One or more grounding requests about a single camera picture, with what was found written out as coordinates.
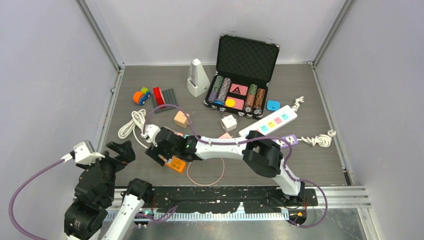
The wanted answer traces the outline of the white cube socket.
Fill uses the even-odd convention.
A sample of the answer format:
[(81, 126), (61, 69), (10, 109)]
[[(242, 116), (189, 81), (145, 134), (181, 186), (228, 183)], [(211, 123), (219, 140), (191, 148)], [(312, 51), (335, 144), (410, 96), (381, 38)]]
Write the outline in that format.
[(225, 132), (230, 132), (237, 128), (238, 121), (232, 115), (228, 115), (223, 117), (220, 123)]

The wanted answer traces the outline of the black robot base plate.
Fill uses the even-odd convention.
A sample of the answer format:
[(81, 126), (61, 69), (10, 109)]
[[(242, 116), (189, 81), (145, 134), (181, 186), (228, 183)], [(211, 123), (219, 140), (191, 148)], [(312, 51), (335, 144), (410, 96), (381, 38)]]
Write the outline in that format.
[(285, 196), (276, 186), (157, 186), (150, 204), (160, 213), (176, 207), (177, 213), (235, 213), (240, 206), (247, 214), (276, 213), (280, 207), (315, 207), (314, 189), (306, 189), (301, 200)]

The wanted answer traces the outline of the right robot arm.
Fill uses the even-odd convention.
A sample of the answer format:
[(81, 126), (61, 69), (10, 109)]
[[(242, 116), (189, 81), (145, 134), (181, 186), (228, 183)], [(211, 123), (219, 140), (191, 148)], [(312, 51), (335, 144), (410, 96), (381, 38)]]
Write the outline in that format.
[(244, 161), (257, 175), (273, 179), (291, 205), (299, 205), (306, 197), (305, 183), (289, 169), (277, 138), (251, 130), (237, 138), (209, 138), (200, 135), (183, 137), (173, 131), (148, 125), (142, 137), (151, 143), (146, 155), (163, 165), (176, 157), (185, 162), (214, 158)]

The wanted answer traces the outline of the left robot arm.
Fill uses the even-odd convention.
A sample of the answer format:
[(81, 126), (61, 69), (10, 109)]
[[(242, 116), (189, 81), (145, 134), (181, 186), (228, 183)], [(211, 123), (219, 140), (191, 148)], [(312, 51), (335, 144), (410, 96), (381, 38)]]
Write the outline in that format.
[[(111, 157), (108, 151), (96, 152), (89, 140), (82, 141), (64, 157), (73, 159), (83, 172), (74, 189), (75, 200), (64, 215), (64, 233), (68, 240), (97, 240), (103, 221), (115, 195), (116, 173), (136, 159), (131, 141), (109, 142), (107, 148), (117, 153)], [(105, 240), (121, 240), (141, 207), (148, 207), (154, 199), (151, 183), (135, 178), (123, 195), (118, 214), (104, 235)]]

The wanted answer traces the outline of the orange cube socket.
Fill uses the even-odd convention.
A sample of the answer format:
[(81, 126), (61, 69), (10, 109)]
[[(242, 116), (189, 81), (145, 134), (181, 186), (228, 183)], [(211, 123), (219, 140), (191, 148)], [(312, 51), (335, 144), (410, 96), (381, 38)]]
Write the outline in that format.
[(181, 128), (186, 128), (190, 124), (188, 118), (182, 111), (178, 111), (173, 120), (174, 123)]

